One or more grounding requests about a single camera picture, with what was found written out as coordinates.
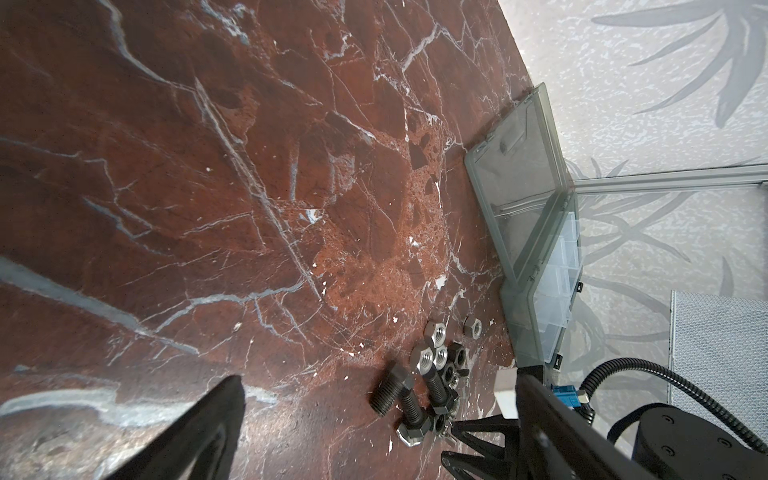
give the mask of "open storage case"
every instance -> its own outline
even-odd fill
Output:
[[[504,269],[502,305],[517,364],[559,364],[581,242],[544,84],[467,153],[465,165]]]

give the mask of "mesh panel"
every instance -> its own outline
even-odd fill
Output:
[[[672,292],[670,367],[768,439],[768,303]],[[731,433],[675,388],[670,403]]]

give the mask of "wallpaper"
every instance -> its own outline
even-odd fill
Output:
[[[768,161],[765,0],[500,0],[589,177]]]
[[[561,353],[561,384],[605,360],[669,364],[670,292],[768,300],[768,190],[615,194],[579,199],[584,291]],[[607,432],[638,406],[667,401],[667,384],[622,373],[594,397]],[[635,429],[622,445],[631,452]]]

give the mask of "bolt thread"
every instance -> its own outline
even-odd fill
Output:
[[[400,403],[402,404],[402,412],[406,416],[407,426],[417,427],[424,423],[424,410],[419,405],[419,397],[413,390],[403,389],[400,392]]]
[[[432,399],[436,405],[445,405],[448,401],[448,392],[445,391],[442,379],[434,366],[424,374],[424,382],[429,389],[429,398]]]
[[[383,417],[387,412],[395,405],[402,385],[399,385],[392,380],[392,377],[387,375],[384,381],[379,385],[379,388],[371,396],[371,408],[373,408],[380,417]]]

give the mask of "red marble tabletop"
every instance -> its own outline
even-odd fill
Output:
[[[99,478],[230,374],[232,478],[447,476],[368,398],[428,318],[464,419],[513,358],[462,162],[531,89],[495,0],[3,2],[0,65],[0,478]]]

